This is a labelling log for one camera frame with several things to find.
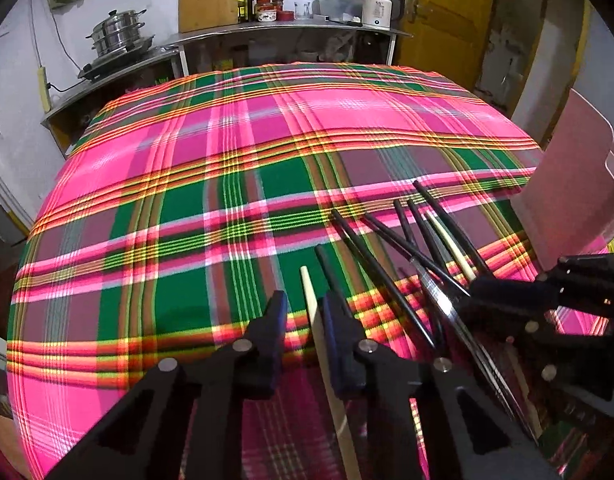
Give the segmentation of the white electric kettle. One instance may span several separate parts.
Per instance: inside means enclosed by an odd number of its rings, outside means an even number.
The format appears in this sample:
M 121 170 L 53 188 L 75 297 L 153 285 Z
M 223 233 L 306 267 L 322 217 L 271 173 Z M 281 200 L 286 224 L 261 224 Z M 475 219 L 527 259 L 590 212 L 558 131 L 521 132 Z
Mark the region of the white electric kettle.
M 395 25 L 405 11 L 405 0 L 363 0 L 362 23 L 380 29 Z

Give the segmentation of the red lidded jar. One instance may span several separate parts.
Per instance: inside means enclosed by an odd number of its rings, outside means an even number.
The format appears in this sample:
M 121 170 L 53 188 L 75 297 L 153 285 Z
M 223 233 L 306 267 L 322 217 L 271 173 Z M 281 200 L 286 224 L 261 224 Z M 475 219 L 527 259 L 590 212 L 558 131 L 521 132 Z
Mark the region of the red lidded jar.
M 255 18 L 258 23 L 289 22 L 295 13 L 284 9 L 284 0 L 256 0 Z

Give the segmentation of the black chopstick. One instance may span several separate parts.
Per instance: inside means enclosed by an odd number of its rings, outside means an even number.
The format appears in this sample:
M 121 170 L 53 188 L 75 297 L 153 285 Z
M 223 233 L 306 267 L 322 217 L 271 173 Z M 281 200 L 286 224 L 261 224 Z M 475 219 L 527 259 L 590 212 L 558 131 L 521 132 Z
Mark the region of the black chopstick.
M 403 236 L 405 237 L 405 240 L 407 240 L 407 242 L 413 247 L 417 247 L 418 244 L 413 236 L 411 225 L 408 221 L 406 212 L 403 210 L 403 206 L 401 206 L 399 200 L 393 200 L 393 206 L 396 210 L 396 214 L 400 223 L 401 230 L 403 231 Z
M 318 261 L 321 265 L 322 272 L 328 281 L 331 291 L 336 294 L 337 298 L 339 298 L 339 302 L 342 304 L 342 310 L 347 316 L 347 318 L 352 318 L 353 312 L 351 312 L 349 305 L 347 304 L 347 299 L 343 294 L 341 284 L 339 284 L 339 280 L 337 279 L 335 272 L 331 264 L 329 263 L 329 259 L 327 253 L 324 250 L 324 247 L 322 245 L 317 245 L 315 251 Z
M 469 256 L 470 260 L 475 265 L 475 268 L 487 276 L 493 276 L 493 271 L 490 270 L 490 267 L 486 263 L 485 259 L 472 244 L 471 240 L 469 240 L 467 233 L 464 232 L 461 226 L 459 226 L 459 224 L 450 217 L 450 214 L 441 206 L 440 203 L 438 203 L 438 200 L 431 195 L 431 193 L 419 180 L 414 180 L 413 186 L 424 198 L 426 203 L 428 203 L 434 210 L 437 217 L 441 219 L 441 223 L 443 223 L 444 227 L 448 229 L 449 233 L 453 236 L 453 239 L 456 240 L 457 244 Z
M 372 214 L 365 214 L 363 216 L 363 222 L 367 223 L 368 226 L 371 226 L 373 231 L 382 236 L 389 244 L 400 250 L 408 260 L 413 259 L 420 263 L 425 270 L 432 272 L 444 285 L 452 288 L 460 295 L 470 296 L 469 292 L 464 286 L 462 286 L 447 272 L 441 270 L 441 267 L 431 258 L 424 255 L 423 252 L 420 252 L 420 250 L 409 243 L 405 237 L 398 235 L 394 230 L 390 229 L 388 226 L 385 226 L 383 222 L 374 218 Z
M 415 223 L 417 223 L 417 226 L 421 232 L 423 240 L 425 241 L 426 247 L 427 249 L 429 249 L 429 254 L 431 255 L 431 258 L 437 264 L 437 266 L 439 266 L 444 271 L 446 271 L 447 266 L 446 266 L 445 259 L 443 255 L 441 254 L 441 251 L 439 250 L 438 245 L 435 242 L 435 238 L 432 234 L 431 228 L 427 225 L 427 223 L 422 217 L 422 214 L 420 214 L 418 207 L 415 206 L 415 203 L 413 200 L 411 200 L 411 198 L 407 200 L 407 205 L 411 211 L 411 214 L 413 215 Z
M 395 301 L 395 304 L 397 304 L 400 310 L 407 315 L 409 321 L 412 322 L 415 328 L 419 331 L 422 338 L 429 345 L 429 348 L 436 350 L 437 345 L 435 344 L 432 333 L 426 328 L 420 316 L 417 314 L 417 312 L 415 312 L 414 308 L 411 307 L 406 297 L 403 296 L 396 286 L 395 282 L 389 277 L 383 266 L 380 265 L 380 262 L 377 261 L 377 258 L 375 258 L 373 253 L 370 252 L 370 249 L 365 246 L 363 240 L 355 233 L 355 231 L 336 209 L 332 210 L 332 218 L 345 232 L 347 237 L 353 243 L 354 247 L 358 250 L 358 252 L 360 252 L 360 255 L 362 255 L 362 258 L 365 259 L 365 262 L 369 264 L 371 272 L 379 279 L 380 284 L 387 290 L 388 295 Z

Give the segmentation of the yellow power strip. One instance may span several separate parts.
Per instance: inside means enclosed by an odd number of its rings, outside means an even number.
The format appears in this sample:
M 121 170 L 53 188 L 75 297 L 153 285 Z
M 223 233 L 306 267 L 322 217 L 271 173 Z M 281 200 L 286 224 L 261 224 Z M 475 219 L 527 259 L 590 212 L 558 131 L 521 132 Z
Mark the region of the yellow power strip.
M 48 113 L 52 108 L 50 93 L 49 93 L 49 83 L 48 79 L 46 79 L 46 70 L 44 66 L 39 66 L 37 69 L 37 78 L 38 78 L 38 87 L 39 87 L 39 96 L 41 101 L 42 110 L 45 113 Z

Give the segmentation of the clear acrylic utensil holder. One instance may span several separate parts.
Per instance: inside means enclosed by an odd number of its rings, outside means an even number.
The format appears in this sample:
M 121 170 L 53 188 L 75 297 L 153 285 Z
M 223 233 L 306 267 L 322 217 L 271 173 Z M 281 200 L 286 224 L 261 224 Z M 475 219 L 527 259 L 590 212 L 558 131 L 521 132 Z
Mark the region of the clear acrylic utensil holder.
M 576 90 L 511 205 L 544 270 L 561 257 L 602 252 L 614 238 L 614 130 Z

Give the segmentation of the black induction cooker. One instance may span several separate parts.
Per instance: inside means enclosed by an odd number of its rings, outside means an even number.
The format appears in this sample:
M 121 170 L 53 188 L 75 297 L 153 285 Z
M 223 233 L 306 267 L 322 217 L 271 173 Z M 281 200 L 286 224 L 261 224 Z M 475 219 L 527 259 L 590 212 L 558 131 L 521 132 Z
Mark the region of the black induction cooker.
M 128 47 L 122 47 L 114 52 L 99 56 L 91 63 L 83 66 L 78 74 L 78 78 L 95 80 L 96 78 L 114 73 L 124 66 L 142 60 L 147 52 L 150 51 L 152 44 L 153 36 L 141 38 Z

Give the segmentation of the light wooden chopstick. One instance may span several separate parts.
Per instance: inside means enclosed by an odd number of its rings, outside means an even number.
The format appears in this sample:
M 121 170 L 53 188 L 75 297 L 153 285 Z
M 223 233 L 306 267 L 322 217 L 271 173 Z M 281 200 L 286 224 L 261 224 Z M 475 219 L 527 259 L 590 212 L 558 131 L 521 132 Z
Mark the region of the light wooden chopstick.
M 356 455 L 354 440 L 351 436 L 349 428 L 346 408 L 344 403 L 339 400 L 334 393 L 331 385 L 327 342 L 325 341 L 324 336 L 322 316 L 318 310 L 318 299 L 315 290 L 313 289 L 313 283 L 311 282 L 307 266 L 301 266 L 299 272 L 301 272 L 301 284 L 303 285 L 311 334 L 313 335 L 313 343 L 315 344 L 316 348 L 324 390 L 328 399 L 337 443 L 339 444 L 339 452 L 341 453 L 342 457 L 345 478 L 347 480 L 361 480 L 362 476 Z
M 429 212 L 427 212 L 425 215 L 427 220 L 429 220 L 429 223 L 431 223 L 431 226 L 433 226 L 433 229 L 435 230 L 436 234 L 439 236 L 447 250 L 450 252 L 450 255 L 452 255 L 453 261 L 455 261 L 456 265 L 459 266 L 459 269 L 464 278 L 469 283 L 471 283 L 476 278 L 476 274 L 472 269 L 471 264 L 468 263 L 466 255 L 464 255 L 462 250 L 459 248 L 459 245 L 456 240 L 453 239 L 449 231 L 443 226 L 443 223 L 441 223 L 441 221 L 439 221 L 437 217 L 434 216 L 434 214 L 430 214 Z

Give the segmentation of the yellow wooden door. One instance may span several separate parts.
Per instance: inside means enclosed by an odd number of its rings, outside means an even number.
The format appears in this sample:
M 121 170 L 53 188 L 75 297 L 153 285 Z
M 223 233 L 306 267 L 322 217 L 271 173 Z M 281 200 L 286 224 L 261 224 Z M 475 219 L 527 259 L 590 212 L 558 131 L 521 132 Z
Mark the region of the yellow wooden door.
M 396 63 L 439 73 L 471 90 L 494 0 L 405 0 Z

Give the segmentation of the stainless steel steamer pot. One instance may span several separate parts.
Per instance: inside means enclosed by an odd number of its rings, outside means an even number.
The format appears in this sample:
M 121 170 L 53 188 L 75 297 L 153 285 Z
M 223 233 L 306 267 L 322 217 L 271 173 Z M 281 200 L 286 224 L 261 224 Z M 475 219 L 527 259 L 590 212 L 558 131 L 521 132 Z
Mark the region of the stainless steel steamer pot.
M 138 41 L 141 38 L 140 29 L 144 26 L 140 18 L 145 12 L 145 9 L 109 11 L 107 18 L 96 24 L 91 34 L 86 36 L 92 40 L 92 49 L 98 57 L 101 58 L 103 55 L 128 47 L 129 44 Z

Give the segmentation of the pink plaid tablecloth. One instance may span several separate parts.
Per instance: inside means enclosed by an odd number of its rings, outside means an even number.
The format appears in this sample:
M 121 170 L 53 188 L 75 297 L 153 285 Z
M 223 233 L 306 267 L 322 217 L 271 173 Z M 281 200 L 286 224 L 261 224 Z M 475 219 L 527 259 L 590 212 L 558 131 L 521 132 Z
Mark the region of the pink plaid tablecloth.
M 420 180 L 501 278 L 530 280 L 534 250 L 510 206 L 538 144 L 437 73 L 283 64 L 179 78 L 108 102 L 31 229 L 8 320 L 8 391 L 27 463 L 43 478 L 164 356 L 207 358 L 289 297 L 275 396 L 244 411 L 249 479 L 345 471 L 310 339 L 301 268 L 327 288 L 322 245 L 368 335 L 400 356 L 423 344 L 345 247 L 360 234 L 414 306 L 406 261 L 361 221 L 396 228 Z

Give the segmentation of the metal kitchen shelf table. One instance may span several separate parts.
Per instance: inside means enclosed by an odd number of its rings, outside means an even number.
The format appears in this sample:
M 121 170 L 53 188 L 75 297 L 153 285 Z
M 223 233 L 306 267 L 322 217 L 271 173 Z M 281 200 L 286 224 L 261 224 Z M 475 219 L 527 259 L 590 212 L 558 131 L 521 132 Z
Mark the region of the metal kitchen shelf table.
M 134 90 L 212 70 L 268 63 L 347 62 L 391 65 L 401 30 L 344 24 L 325 18 L 247 23 L 172 36 L 140 61 L 62 93 L 41 125 L 66 155 L 107 102 Z

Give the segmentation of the clear plastic storage box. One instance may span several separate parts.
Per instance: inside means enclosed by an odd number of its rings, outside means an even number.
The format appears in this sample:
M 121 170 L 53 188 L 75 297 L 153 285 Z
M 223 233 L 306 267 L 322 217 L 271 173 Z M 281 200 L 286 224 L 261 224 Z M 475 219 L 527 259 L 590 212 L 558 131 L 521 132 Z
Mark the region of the clear plastic storage box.
M 313 13 L 336 23 L 360 23 L 363 0 L 313 0 Z

